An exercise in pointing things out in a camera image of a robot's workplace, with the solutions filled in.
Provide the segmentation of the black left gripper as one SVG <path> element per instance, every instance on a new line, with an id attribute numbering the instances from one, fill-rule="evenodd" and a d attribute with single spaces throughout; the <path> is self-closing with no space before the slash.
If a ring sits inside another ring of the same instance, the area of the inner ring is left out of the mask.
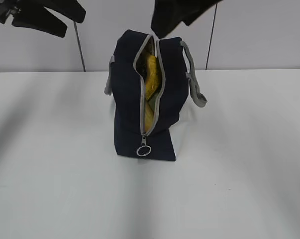
<path id="1" fill-rule="evenodd" d="M 66 16 L 74 22 L 82 23 L 86 10 L 77 0 L 45 0 L 46 7 Z M 34 0 L 0 0 L 0 23 L 5 24 L 12 15 L 12 25 L 30 28 L 54 36 L 65 37 L 67 25 Z"/>

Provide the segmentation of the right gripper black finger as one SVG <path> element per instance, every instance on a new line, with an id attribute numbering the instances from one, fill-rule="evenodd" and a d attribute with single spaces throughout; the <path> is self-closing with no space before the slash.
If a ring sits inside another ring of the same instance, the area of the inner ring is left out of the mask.
<path id="1" fill-rule="evenodd" d="M 184 16 L 203 15 L 219 2 L 221 0 L 155 0 L 151 29 L 162 39 L 182 22 Z"/>
<path id="2" fill-rule="evenodd" d="M 182 22 L 186 25 L 186 26 L 190 26 L 194 21 L 196 21 L 199 17 L 201 16 L 201 13 L 197 13 L 197 14 L 190 14 L 187 16 L 184 16 L 182 18 Z"/>

